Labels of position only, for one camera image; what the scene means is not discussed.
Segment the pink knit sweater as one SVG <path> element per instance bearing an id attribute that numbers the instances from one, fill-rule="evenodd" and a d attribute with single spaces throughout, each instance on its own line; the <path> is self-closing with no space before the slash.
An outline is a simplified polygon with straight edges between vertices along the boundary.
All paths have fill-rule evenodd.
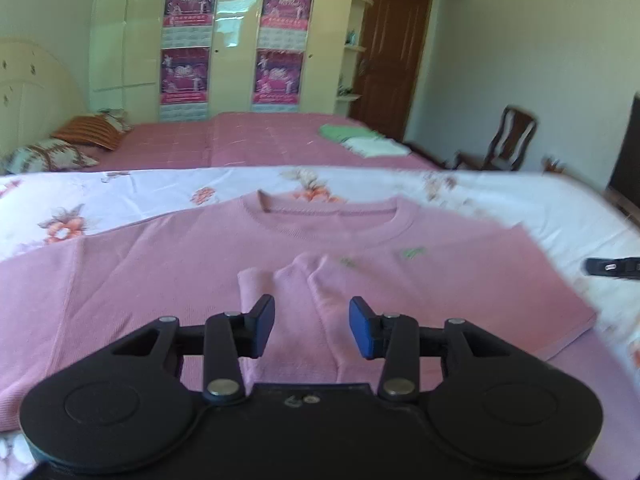
<path id="1" fill-rule="evenodd" d="M 541 359 L 596 322 L 519 226 L 394 197 L 307 203 L 261 192 L 96 235 L 58 234 L 1 265 L 1 427 L 37 382 L 172 315 L 202 324 L 276 300 L 247 382 L 367 382 L 348 304 L 439 326 L 465 318 Z"/>

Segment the cream arched headboard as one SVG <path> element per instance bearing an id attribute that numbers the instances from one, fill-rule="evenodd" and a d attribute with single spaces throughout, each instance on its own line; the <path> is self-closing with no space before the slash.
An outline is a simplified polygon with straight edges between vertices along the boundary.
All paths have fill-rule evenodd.
<path id="1" fill-rule="evenodd" d="M 87 104 L 67 68 L 38 44 L 1 40 L 1 155 L 50 136 Z"/>

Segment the dark wooden chair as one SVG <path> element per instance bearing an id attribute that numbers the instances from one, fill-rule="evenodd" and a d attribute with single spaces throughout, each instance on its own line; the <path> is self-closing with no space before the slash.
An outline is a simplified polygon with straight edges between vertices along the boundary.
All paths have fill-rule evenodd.
<path id="1" fill-rule="evenodd" d="M 454 169 L 476 171 L 518 171 L 524 164 L 530 142 L 538 129 L 538 118 L 514 105 L 507 106 L 500 117 L 498 131 L 485 155 L 457 152 Z"/>

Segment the folded white cloth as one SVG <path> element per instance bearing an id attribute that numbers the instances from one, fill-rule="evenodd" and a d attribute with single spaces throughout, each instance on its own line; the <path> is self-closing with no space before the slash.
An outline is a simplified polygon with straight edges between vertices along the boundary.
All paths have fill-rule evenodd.
<path id="1" fill-rule="evenodd" d="M 342 145 L 363 158 L 406 157 L 411 154 L 410 148 L 386 138 L 357 136 L 345 140 Z"/>

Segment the white brown patterned pillow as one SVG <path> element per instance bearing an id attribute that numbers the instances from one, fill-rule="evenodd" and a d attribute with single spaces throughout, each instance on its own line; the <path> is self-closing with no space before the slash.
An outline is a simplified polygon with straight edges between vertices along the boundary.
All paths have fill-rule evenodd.
<path id="1" fill-rule="evenodd" d="M 2 174 L 36 174 L 91 168 L 99 162 L 75 145 L 47 139 L 17 148 L 1 161 Z"/>

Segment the folded green cloth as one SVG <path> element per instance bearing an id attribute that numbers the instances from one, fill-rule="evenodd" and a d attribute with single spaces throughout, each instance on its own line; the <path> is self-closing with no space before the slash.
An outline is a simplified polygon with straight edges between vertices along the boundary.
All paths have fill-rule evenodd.
<path id="1" fill-rule="evenodd" d="M 377 139 L 381 137 L 379 133 L 367 127 L 329 124 L 322 125 L 319 128 L 319 134 L 323 139 L 337 144 L 342 144 L 349 139 Z"/>

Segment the brown wooden door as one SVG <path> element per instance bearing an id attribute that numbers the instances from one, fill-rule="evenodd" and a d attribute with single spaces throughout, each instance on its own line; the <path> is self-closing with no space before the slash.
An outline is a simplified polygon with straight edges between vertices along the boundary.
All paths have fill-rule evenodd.
<path id="1" fill-rule="evenodd" d="M 349 117 L 404 140 L 432 0 L 373 0 L 364 11 Z"/>

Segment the orange striped pillow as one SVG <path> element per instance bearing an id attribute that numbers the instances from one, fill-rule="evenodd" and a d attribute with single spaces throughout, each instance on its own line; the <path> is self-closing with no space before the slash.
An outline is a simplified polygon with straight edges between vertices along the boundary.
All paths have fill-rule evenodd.
<path id="1" fill-rule="evenodd" d="M 95 146 L 115 151 L 126 134 L 120 134 L 100 114 L 76 116 L 51 134 L 52 139 L 70 144 Z"/>

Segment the pink checked bed cover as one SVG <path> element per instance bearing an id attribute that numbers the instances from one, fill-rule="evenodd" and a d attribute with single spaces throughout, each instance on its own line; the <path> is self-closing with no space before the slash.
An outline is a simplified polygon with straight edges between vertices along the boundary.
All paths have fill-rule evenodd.
<path id="1" fill-rule="evenodd" d="M 115 151 L 80 150 L 94 171 L 207 167 L 337 166 L 435 170 L 417 154 L 364 158 L 320 136 L 324 125 L 358 127 L 327 114 L 221 113 L 206 122 L 137 125 Z"/>

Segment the upper right purple poster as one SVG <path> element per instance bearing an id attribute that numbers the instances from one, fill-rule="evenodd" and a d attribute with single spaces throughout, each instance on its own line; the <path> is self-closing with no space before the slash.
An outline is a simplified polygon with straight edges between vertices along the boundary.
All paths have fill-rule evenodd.
<path id="1" fill-rule="evenodd" d="M 262 0 L 258 49 L 304 52 L 311 7 L 312 0 Z"/>

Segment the cream glossy wardrobe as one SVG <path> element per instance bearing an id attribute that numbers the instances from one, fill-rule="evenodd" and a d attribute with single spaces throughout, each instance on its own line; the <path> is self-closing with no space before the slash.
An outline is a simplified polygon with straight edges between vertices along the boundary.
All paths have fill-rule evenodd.
<path id="1" fill-rule="evenodd" d="M 344 114 L 346 58 L 356 48 L 355 0 L 312 0 L 300 78 L 302 113 Z M 124 110 L 136 124 L 160 122 L 165 0 L 93 0 L 89 102 Z M 252 112 L 262 0 L 216 0 L 209 48 L 208 118 Z"/>

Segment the purple poster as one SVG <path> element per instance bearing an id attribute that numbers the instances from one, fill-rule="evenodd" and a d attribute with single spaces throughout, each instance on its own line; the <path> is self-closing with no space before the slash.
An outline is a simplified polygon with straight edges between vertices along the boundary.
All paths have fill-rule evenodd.
<path id="1" fill-rule="evenodd" d="M 258 113 L 294 113 L 299 109 L 302 52 L 259 49 L 252 106 Z"/>
<path id="2" fill-rule="evenodd" d="M 162 49 L 208 48 L 215 6 L 216 0 L 165 0 Z"/>
<path id="3" fill-rule="evenodd" d="M 304 52 L 311 7 L 312 0 L 262 0 L 258 49 Z"/>
<path id="4" fill-rule="evenodd" d="M 160 122 L 208 118 L 209 48 L 163 49 L 160 60 Z"/>

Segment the lower left purple poster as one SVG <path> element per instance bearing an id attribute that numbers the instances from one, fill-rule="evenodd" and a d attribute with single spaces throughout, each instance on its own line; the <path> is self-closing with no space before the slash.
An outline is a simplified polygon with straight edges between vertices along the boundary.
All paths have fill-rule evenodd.
<path id="1" fill-rule="evenodd" d="M 160 122 L 208 118 L 209 48 L 163 49 L 160 60 Z"/>

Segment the lower right purple poster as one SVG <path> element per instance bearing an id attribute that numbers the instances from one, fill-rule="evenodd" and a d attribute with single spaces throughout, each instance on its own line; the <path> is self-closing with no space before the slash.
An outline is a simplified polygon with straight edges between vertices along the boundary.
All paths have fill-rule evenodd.
<path id="1" fill-rule="evenodd" d="M 258 113 L 294 113 L 299 109 L 302 52 L 259 49 L 252 106 Z"/>

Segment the floral pillow behind orange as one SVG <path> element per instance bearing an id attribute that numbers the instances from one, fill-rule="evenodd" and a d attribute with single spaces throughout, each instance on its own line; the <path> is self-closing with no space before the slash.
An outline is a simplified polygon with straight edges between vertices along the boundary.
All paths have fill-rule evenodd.
<path id="1" fill-rule="evenodd" d="M 126 134 L 132 130 L 124 110 L 100 110 L 99 114 L 120 134 Z"/>

